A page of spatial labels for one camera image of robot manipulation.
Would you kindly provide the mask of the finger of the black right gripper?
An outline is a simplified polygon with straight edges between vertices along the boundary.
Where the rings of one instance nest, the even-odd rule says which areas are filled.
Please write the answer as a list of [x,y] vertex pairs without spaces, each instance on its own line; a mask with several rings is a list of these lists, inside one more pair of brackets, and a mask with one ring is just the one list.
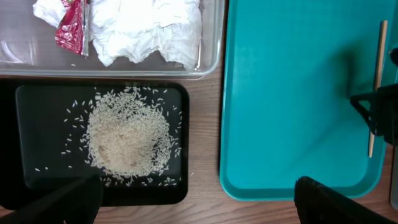
[[361,115],[373,135],[397,145],[397,84],[382,86],[374,92],[353,95],[351,105]]

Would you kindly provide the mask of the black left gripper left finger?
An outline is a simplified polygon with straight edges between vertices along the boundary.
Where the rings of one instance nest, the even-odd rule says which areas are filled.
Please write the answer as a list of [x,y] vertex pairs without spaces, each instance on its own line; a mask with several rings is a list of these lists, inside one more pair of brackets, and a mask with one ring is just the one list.
[[100,177],[82,177],[1,217],[1,223],[93,223],[102,200]]

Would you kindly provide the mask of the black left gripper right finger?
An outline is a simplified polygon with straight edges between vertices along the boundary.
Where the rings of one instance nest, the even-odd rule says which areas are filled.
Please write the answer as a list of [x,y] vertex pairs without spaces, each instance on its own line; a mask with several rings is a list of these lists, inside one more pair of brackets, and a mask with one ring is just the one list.
[[295,183],[294,203],[301,224],[396,224],[307,176]]

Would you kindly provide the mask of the pile of rice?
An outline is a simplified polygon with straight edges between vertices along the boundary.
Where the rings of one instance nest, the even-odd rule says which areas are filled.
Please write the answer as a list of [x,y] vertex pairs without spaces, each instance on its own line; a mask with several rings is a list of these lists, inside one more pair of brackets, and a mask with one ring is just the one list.
[[98,172],[106,186],[174,186],[183,177],[183,95],[176,88],[57,88],[33,92],[33,187]]

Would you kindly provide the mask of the wooden chopstick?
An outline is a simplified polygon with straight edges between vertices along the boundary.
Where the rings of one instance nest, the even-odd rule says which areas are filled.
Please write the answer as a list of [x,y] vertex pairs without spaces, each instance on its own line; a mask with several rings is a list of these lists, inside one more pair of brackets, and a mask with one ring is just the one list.
[[[378,46],[377,46],[377,58],[376,58],[376,66],[375,66],[375,72],[374,72],[374,85],[373,85],[373,90],[374,93],[377,93],[378,88],[381,86],[381,80],[382,80],[382,73],[383,73],[383,68],[384,68],[384,56],[385,56],[385,49],[386,49],[386,39],[387,39],[387,30],[388,30],[388,21],[384,20],[381,21],[380,24],[380,29],[379,29],[379,40],[378,40]],[[373,102],[373,112],[374,116],[373,118],[377,118],[377,107],[378,104],[376,101]],[[375,135],[374,133],[370,132],[369,133],[369,147],[368,147],[368,157],[372,158],[373,156],[373,151],[374,151],[374,142],[375,142]]]

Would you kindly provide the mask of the red sauce packet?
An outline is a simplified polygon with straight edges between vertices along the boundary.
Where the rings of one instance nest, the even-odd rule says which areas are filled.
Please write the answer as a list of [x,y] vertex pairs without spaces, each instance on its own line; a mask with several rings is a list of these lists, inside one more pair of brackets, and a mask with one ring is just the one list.
[[89,56],[89,16],[87,0],[62,0],[66,13],[55,33],[58,46],[83,57]]

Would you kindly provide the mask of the white napkin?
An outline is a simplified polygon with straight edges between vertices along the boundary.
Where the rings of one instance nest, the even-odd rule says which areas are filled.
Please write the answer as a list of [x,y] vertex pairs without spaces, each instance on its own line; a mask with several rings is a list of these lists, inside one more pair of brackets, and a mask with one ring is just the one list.
[[[141,63],[158,51],[167,62],[195,68],[201,39],[199,0],[92,0],[89,5],[88,46],[93,45],[105,67],[119,57]],[[57,31],[66,9],[62,0],[38,0],[33,13]]]

